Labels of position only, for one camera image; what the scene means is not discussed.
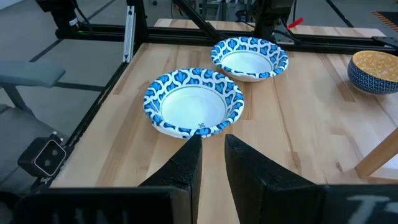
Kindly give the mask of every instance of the blue and white paper bowl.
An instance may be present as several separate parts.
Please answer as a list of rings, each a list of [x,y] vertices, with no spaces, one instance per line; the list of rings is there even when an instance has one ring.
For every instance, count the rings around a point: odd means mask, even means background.
[[[204,68],[166,73],[144,96],[144,112],[152,125],[176,138],[218,134],[239,119],[243,107],[243,94],[235,82]]]
[[[289,64],[286,52],[278,45],[255,37],[222,40],[213,47],[211,59],[228,75],[244,82],[279,75]]]

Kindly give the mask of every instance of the bowl rim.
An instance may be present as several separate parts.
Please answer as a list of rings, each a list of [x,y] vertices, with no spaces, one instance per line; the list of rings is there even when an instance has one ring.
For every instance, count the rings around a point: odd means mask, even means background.
[[[168,133],[171,133],[171,134],[174,134],[174,135],[177,135],[177,136],[181,136],[182,138],[192,137],[195,134],[200,134],[202,137],[209,137],[211,135],[218,134],[218,133],[222,132],[230,124],[233,124],[233,123],[237,122],[237,120],[242,115],[243,109],[244,109],[244,96],[243,96],[243,93],[242,93],[241,89],[239,88],[239,86],[232,79],[228,78],[226,75],[224,75],[224,74],[222,74],[220,72],[214,71],[212,69],[208,69],[208,68],[197,68],[197,67],[195,67],[195,68],[180,68],[180,69],[176,69],[176,70],[173,70],[171,72],[168,72],[168,73],[165,73],[165,74],[159,76],[158,78],[156,78],[150,84],[150,86],[152,86],[152,84],[154,84],[156,82],[156,80],[158,80],[160,77],[167,76],[167,75],[173,75],[174,72],[177,72],[177,73],[174,74],[174,75],[176,75],[176,74],[178,74],[178,71],[181,71],[181,70],[184,70],[184,72],[188,71],[189,74],[192,75],[192,72],[193,72],[194,69],[199,69],[200,72],[202,72],[203,70],[211,71],[212,72],[212,76],[220,74],[220,75],[223,76],[222,78],[224,78],[227,82],[234,83],[232,91],[235,92],[235,93],[240,93],[241,94],[242,99],[238,99],[237,101],[239,101],[242,105],[239,108],[237,108],[237,109],[231,108],[231,111],[229,112],[227,117],[224,118],[220,123],[218,123],[216,125],[213,125],[213,126],[210,126],[210,127],[205,127],[205,128],[197,128],[197,129],[195,129],[195,128],[183,128],[183,127],[178,127],[176,125],[173,125],[173,124],[170,124],[170,123],[166,122],[160,116],[159,112],[153,113],[152,111],[149,111],[150,109],[145,109],[145,105],[146,105],[145,104],[145,102],[146,102],[145,101],[146,94],[145,94],[144,95],[143,109],[144,109],[144,112],[147,115],[147,117],[151,120],[152,125],[157,126],[158,128],[163,129],[164,131],[166,131]],[[199,84],[189,84],[189,86],[200,86],[202,88],[212,90],[212,89],[210,89],[210,87],[199,85]],[[232,117],[233,112],[237,113],[237,115],[235,117]],[[170,127],[166,128],[166,127],[164,127],[164,124],[171,125],[174,128],[171,128],[171,129],[170,129]]]
[[[215,50],[216,47],[219,46],[220,43],[224,43],[224,44],[227,46],[227,44],[226,44],[227,40],[230,40],[230,39],[235,39],[235,40],[236,40],[236,39],[238,39],[239,41],[241,41],[242,38],[248,38],[249,40],[250,40],[250,39],[254,39],[254,40],[256,40],[257,43],[258,43],[259,41],[263,41],[263,42],[265,42],[266,44],[269,43],[271,46],[276,46],[276,47],[277,47],[277,50],[280,50],[281,52],[284,53],[284,56],[283,56],[283,57],[286,57],[286,61],[285,61],[285,62],[286,62],[286,65],[285,65],[285,66],[278,66],[278,67],[276,67],[275,69],[273,69],[272,71],[264,71],[264,72],[259,72],[259,73],[242,72],[242,71],[238,71],[238,70],[235,70],[235,69],[232,69],[232,68],[229,68],[229,67],[223,65],[222,62],[221,62],[220,54],[217,53],[217,51]],[[238,51],[242,51],[242,52],[244,52],[244,51],[251,52],[251,51],[249,51],[249,50],[238,50]],[[230,37],[230,38],[221,40],[221,41],[219,41],[217,44],[215,44],[215,45],[213,46],[213,48],[211,49],[211,52],[212,52],[212,54],[211,54],[211,60],[213,61],[213,63],[214,63],[217,67],[219,67],[219,68],[221,68],[222,70],[224,70],[224,71],[226,71],[226,72],[229,72],[229,73],[231,73],[232,75],[235,75],[235,76],[237,76],[237,77],[249,77],[249,78],[256,79],[256,80],[262,80],[262,79],[274,77],[274,76],[276,76],[276,75],[281,74],[283,71],[286,70],[287,66],[289,65],[289,57],[287,56],[287,53],[286,53],[286,51],[285,51],[284,49],[282,49],[281,47],[279,47],[277,44],[273,44],[272,42],[270,42],[270,41],[268,41],[268,40],[260,39],[260,38],[257,38],[257,37]]]
[[[381,55],[387,55],[388,57],[395,57],[395,58],[397,59],[397,61],[398,61],[398,57],[395,56],[395,55],[392,55],[392,54],[388,54],[388,53],[380,52],[380,51],[376,51],[376,50],[362,50],[362,51],[359,51],[359,52],[356,52],[355,54],[353,54],[353,57],[352,57],[352,59],[351,59],[352,62],[353,62],[353,64],[354,64],[358,69],[360,69],[362,72],[364,72],[364,73],[366,73],[366,74],[368,74],[368,75],[370,75],[370,76],[372,76],[372,77],[374,77],[374,78],[378,78],[378,79],[380,79],[380,80],[387,81],[387,82],[398,83],[398,80],[392,81],[392,80],[388,80],[388,79],[385,79],[385,78],[377,77],[377,76],[373,75],[372,73],[366,72],[366,71],[363,70],[361,67],[359,67],[359,66],[356,64],[356,62],[354,61],[355,56],[358,56],[359,54],[363,54],[363,53],[367,53],[367,52],[372,52],[372,53],[381,54]]]

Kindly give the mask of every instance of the gray floor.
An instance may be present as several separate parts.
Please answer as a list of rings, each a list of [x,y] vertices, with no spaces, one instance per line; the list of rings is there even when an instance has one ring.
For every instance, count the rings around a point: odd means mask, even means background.
[[[110,1],[78,0],[78,3],[88,17]],[[149,26],[158,18],[171,18],[170,0],[158,0],[157,6],[152,5],[152,0],[143,1]],[[398,11],[395,0],[332,1],[355,27],[377,28],[387,35],[397,35],[371,14],[373,11]],[[214,18],[215,10],[209,9],[208,13],[208,19]],[[173,10],[173,17],[181,18],[176,10]],[[306,25],[346,27],[325,0],[298,0],[296,17],[303,17]],[[125,0],[114,0],[90,22],[123,25],[125,18]],[[30,60],[57,40],[52,16],[42,12],[34,0],[24,0],[0,10],[0,29],[6,30],[0,34],[0,60]],[[64,66],[67,72],[61,82],[105,86],[121,63],[122,52],[123,43],[120,42],[63,40],[39,60],[51,60]],[[73,132],[99,94],[57,87],[19,89],[36,117],[67,135]],[[0,90],[0,103],[12,104],[3,90]]]

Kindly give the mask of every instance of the gray chair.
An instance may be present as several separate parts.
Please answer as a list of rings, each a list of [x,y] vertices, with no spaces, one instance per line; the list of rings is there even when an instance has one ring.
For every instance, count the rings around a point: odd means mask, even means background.
[[[0,88],[15,108],[0,104],[0,192],[25,195],[36,180],[22,170],[17,160],[37,137],[48,137],[54,131],[39,121],[24,103],[16,86],[51,88],[65,74],[65,69],[48,62],[0,60]],[[67,136],[58,132],[61,138]]]

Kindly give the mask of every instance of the chair armrest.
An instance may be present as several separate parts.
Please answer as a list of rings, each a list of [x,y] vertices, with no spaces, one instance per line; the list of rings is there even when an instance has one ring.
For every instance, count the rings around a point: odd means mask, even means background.
[[[50,62],[0,60],[0,85],[53,87],[65,69]]]

